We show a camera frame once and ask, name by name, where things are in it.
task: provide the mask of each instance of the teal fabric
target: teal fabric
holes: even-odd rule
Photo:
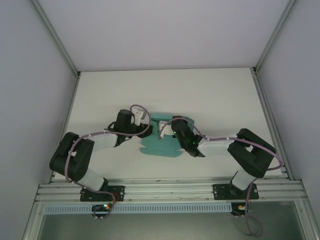
[[[141,144],[145,147],[141,147],[140,151],[143,154],[155,155],[176,158],[182,154],[181,146],[179,141],[176,138],[173,138],[170,135],[164,135],[161,140],[158,139],[159,136],[159,127],[158,124],[160,121],[167,122],[172,119],[174,115],[166,113],[151,113],[151,125],[152,125],[152,134],[148,137],[145,137],[141,140]],[[183,116],[186,119],[189,119],[192,123],[195,121],[187,116]]]

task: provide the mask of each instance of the glass panel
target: glass panel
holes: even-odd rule
[[[253,202],[252,214],[263,223],[262,240],[303,240],[293,202]],[[257,224],[251,222],[252,229]],[[245,220],[230,213],[113,214],[104,220],[91,215],[47,215],[40,240],[246,240]]]

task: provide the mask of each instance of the white table surface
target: white table surface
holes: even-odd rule
[[[132,104],[191,117],[207,136],[229,136],[248,128],[272,144],[249,68],[82,72],[67,132],[101,131],[116,120],[120,109]],[[107,179],[232,177],[240,168],[230,155],[145,155],[140,142],[134,137],[94,152],[89,167]],[[271,167],[277,165],[273,159]],[[279,169],[266,173],[280,175]]]

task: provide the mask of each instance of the purple cable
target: purple cable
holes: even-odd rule
[[[133,134],[129,134],[129,133],[122,133],[122,132],[116,132],[116,131],[98,131],[98,132],[94,132],[94,133],[91,133],[91,134],[86,134],[86,135],[83,135],[83,136],[80,136],[74,143],[73,145],[71,146],[70,148],[70,151],[68,153],[68,156],[66,158],[66,162],[65,162],[65,167],[64,167],[64,176],[65,176],[65,180],[67,183],[72,183],[71,180],[69,180],[69,177],[68,177],[68,167],[69,167],[69,163],[70,163],[70,159],[71,159],[71,156],[72,156],[72,153],[73,151],[75,150],[75,147],[77,146],[77,144],[82,140],[82,139],[85,139],[87,137],[95,137],[95,136],[101,136],[101,135],[104,135],[104,134],[117,134],[117,135],[123,135],[123,136],[128,136],[128,137],[133,137],[133,136],[137,136],[137,135],[140,135],[140,134],[143,134],[145,133],[148,128],[150,127],[150,124],[151,124],[151,115],[150,113],[148,112],[147,109],[145,109],[143,106],[141,105],[138,105],[138,104],[134,104],[130,107],[130,110],[133,108],[133,107],[139,107],[141,109],[143,109],[146,114],[148,115],[148,126],[142,131],[142,132],[138,132],[138,133],[133,133]],[[93,193],[96,193],[96,194],[108,194],[110,196],[112,196],[112,199],[113,199],[113,202],[115,203],[116,202],[116,198],[115,196],[111,193],[111,192],[108,192],[108,191],[96,191],[96,190],[93,190],[91,188],[88,188],[78,182],[74,182],[75,184],[83,187],[83,188],[86,188],[88,189],[89,191],[93,192]],[[112,209],[114,208],[114,205],[112,205],[112,207],[110,208],[109,212],[103,217],[103,218],[106,218],[110,212],[112,211]]]
[[[261,146],[261,145],[259,145],[259,144],[257,144],[257,143],[254,143],[254,142],[252,142],[252,141],[247,141],[247,140],[240,139],[240,138],[236,138],[236,137],[215,137],[215,138],[206,137],[206,136],[203,135],[203,134],[200,132],[200,130],[193,124],[193,122],[191,122],[190,120],[188,120],[188,119],[186,119],[186,118],[184,118],[184,117],[176,117],[176,118],[173,118],[173,119],[170,119],[169,121],[167,121],[167,122],[163,125],[163,127],[161,128],[161,130],[160,130],[160,132],[159,132],[159,140],[162,138],[162,137],[161,137],[161,133],[162,133],[162,131],[164,130],[164,128],[165,128],[169,123],[171,123],[171,122],[174,121],[174,120],[185,120],[185,121],[187,121],[188,123],[190,123],[190,124],[194,127],[194,129],[199,133],[199,135],[200,135],[203,139],[206,139],[206,140],[208,140],[208,141],[234,140],[234,141],[238,141],[238,142],[250,144],[250,145],[252,145],[252,146],[255,146],[255,147],[257,147],[257,148],[260,148],[260,149],[266,151],[268,154],[271,154],[273,157],[275,157],[275,158],[279,161],[279,165],[278,165],[278,166],[276,166],[276,167],[271,167],[271,168],[269,168],[267,171],[280,169],[280,168],[284,165],[284,161],[283,161],[277,154],[275,154],[273,151],[269,150],[268,148],[266,148],[266,147],[264,147],[264,146]],[[250,183],[250,185],[249,185],[249,190],[248,190],[248,193],[247,193],[246,199],[245,199],[245,210],[244,210],[244,213],[245,213],[245,214],[244,214],[244,216],[245,216],[246,227],[248,228],[248,231],[250,232],[250,234],[251,234],[252,236],[254,236],[254,237],[259,238],[259,237],[261,237],[261,236],[264,234],[264,227],[263,227],[263,225],[262,225],[262,222],[261,222],[258,218],[256,218],[256,217],[248,214],[250,191],[251,191],[251,188],[252,188],[255,180],[256,180],[256,179],[254,179],[254,180]],[[256,220],[256,221],[258,222],[258,224],[260,225],[260,228],[261,228],[260,233],[257,234],[257,233],[254,233],[254,232],[251,230],[250,225],[249,225],[249,218],[252,218],[252,219],[254,219],[254,220]]]

